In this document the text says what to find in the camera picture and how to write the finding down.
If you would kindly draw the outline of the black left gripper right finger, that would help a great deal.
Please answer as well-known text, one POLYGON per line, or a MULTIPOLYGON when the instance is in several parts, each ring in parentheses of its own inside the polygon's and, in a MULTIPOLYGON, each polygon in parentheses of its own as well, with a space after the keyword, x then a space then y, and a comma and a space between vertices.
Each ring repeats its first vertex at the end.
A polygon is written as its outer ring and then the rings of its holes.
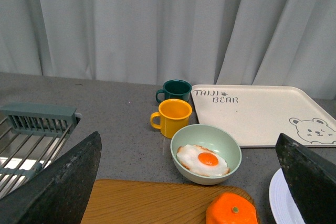
POLYGON ((335 164, 280 133, 275 150, 305 223, 335 223, 335 164))

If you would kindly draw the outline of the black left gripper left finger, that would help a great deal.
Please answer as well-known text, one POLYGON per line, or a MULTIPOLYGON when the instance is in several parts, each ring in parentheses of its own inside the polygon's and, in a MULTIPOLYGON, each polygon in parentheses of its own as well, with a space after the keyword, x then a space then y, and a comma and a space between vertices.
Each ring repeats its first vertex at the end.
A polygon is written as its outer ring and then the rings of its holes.
POLYGON ((101 157, 93 132, 1 199, 1 223, 81 223, 101 157))

